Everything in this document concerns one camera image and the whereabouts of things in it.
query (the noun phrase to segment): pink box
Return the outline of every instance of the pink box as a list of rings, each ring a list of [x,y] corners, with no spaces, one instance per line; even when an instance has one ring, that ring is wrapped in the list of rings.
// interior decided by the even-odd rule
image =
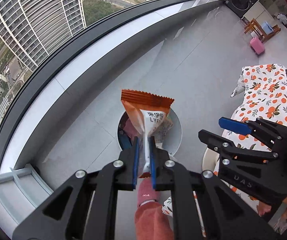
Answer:
[[[255,37],[250,41],[250,46],[254,49],[254,51],[258,55],[265,51],[264,46],[261,43],[261,41],[258,39],[258,37]]]

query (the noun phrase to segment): metal screw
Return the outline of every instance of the metal screw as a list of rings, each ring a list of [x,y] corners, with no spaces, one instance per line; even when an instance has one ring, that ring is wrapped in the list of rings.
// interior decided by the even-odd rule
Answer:
[[[85,175],[86,175],[86,172],[85,171],[83,171],[83,170],[80,170],[80,171],[77,171],[76,173],[75,173],[75,175],[76,175],[76,177],[77,178],[83,178],[83,177],[85,177]]]
[[[222,160],[223,165],[228,165],[230,161],[228,159],[223,159]]]
[[[203,172],[202,172],[202,175],[203,175],[205,178],[210,179],[210,178],[213,176],[213,173],[212,173],[212,171],[206,170],[206,171],[203,171]]]
[[[165,165],[166,167],[171,168],[174,166],[174,161],[172,160],[165,161]]]
[[[119,168],[119,167],[122,167],[122,165],[123,165],[123,161],[121,160],[114,161],[114,167]]]

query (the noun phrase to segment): red clothing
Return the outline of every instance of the red clothing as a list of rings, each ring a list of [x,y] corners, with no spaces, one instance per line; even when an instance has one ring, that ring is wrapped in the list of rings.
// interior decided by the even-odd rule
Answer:
[[[158,202],[148,202],[137,209],[135,214],[137,240],[173,239],[173,231],[161,207]]]

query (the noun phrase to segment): wooden stool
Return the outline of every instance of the wooden stool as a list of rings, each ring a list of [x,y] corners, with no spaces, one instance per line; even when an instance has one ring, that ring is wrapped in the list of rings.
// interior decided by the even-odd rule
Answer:
[[[265,43],[271,37],[276,35],[281,29],[278,25],[272,27],[272,33],[266,34],[265,31],[261,28],[260,24],[256,21],[256,19],[252,19],[246,26],[245,26],[245,33],[248,31],[255,32],[262,43]]]

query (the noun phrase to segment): tree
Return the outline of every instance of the tree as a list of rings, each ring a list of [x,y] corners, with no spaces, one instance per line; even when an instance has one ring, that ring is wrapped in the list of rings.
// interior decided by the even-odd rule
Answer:
[[[82,4],[87,26],[121,9],[103,0],[83,0]]]

